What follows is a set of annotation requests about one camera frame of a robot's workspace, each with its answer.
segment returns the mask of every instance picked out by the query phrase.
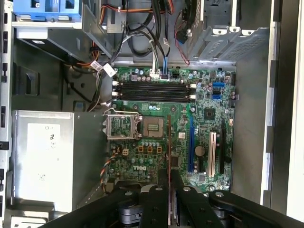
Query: small connector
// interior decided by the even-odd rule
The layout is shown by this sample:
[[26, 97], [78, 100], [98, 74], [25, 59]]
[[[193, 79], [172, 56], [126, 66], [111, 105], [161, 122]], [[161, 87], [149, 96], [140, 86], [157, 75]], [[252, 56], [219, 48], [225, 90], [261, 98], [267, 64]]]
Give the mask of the small connector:
[[152, 69], [150, 69], [149, 75], [150, 75], [150, 77], [153, 77], [153, 78], [160, 78], [160, 70], [157, 69], [157, 72], [153, 72]]

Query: chip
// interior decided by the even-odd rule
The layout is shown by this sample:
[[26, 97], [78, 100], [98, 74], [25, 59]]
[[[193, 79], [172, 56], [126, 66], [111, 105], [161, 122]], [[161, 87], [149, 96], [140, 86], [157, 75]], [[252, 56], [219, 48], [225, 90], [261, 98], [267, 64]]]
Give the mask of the chip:
[[148, 146], [148, 153], [152, 153], [153, 152], [153, 147]]
[[138, 152], [143, 152], [143, 146], [138, 147]]
[[204, 175], [199, 176], [199, 181], [200, 182], [205, 182], [205, 180], [206, 180], [206, 176], [204, 176]]
[[204, 109], [204, 120], [214, 120], [215, 119], [215, 109], [205, 108]]
[[157, 147], [156, 151], [157, 151], [157, 153], [161, 153], [162, 152], [162, 147], [161, 146]]
[[176, 156], [171, 157], [171, 166], [178, 167], [179, 166], [179, 158]]
[[143, 135], [145, 137], [163, 137], [163, 117], [146, 116], [143, 118]]

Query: screw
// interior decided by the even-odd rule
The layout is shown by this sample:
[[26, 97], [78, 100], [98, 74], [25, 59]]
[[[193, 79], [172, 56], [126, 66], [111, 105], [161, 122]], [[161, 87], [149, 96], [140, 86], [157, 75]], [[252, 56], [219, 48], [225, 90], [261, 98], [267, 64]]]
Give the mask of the screw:
[[190, 191], [191, 188], [189, 188], [189, 187], [184, 187], [183, 190], [184, 190], [184, 191]]
[[217, 191], [217, 192], [215, 193], [215, 195], [216, 195], [217, 197], [223, 197], [223, 196], [224, 196], [224, 194], [223, 194], [222, 192], [219, 192], [219, 191]]

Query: sticker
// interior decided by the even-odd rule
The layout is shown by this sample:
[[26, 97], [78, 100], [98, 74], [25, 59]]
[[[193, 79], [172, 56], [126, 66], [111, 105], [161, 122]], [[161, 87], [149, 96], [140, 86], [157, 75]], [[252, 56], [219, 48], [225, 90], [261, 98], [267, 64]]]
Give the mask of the sticker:
[[104, 65], [104, 70], [110, 77], [116, 74], [116, 71], [108, 63]]
[[96, 71], [101, 71], [103, 69], [102, 65], [100, 65], [96, 60], [91, 63], [90, 67]]
[[185, 132], [179, 132], [179, 139], [185, 139], [186, 133]]

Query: green circuit board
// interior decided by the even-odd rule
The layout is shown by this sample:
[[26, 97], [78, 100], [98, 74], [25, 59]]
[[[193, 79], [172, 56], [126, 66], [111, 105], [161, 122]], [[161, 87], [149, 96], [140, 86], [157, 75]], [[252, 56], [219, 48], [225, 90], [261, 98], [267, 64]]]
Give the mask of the green circuit board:
[[[168, 166], [168, 116], [171, 116], [171, 165], [178, 169], [185, 184], [196, 186], [202, 191], [230, 188], [231, 158], [233, 144], [233, 120], [235, 94], [235, 73], [223, 70], [172, 69], [170, 80], [149, 77], [149, 68], [118, 68], [114, 80], [146, 83], [164, 83], [168, 87], [176, 84], [196, 84], [196, 99], [190, 103], [167, 103], [149, 101], [114, 101], [112, 107], [118, 111], [138, 112], [141, 121], [142, 138], [139, 140], [110, 141], [110, 151], [127, 151], [113, 160], [109, 167], [109, 178], [143, 183], [157, 183], [158, 170]], [[213, 83], [225, 84], [220, 89], [221, 98], [212, 99]], [[188, 170], [190, 146], [190, 122], [194, 126], [194, 149], [198, 146], [203, 156], [194, 155], [193, 171]], [[220, 129], [226, 129], [224, 140], [224, 172], [219, 173]], [[111, 133], [128, 135], [130, 121], [117, 119], [112, 122]], [[209, 133], [217, 133], [215, 175], [208, 176]]]

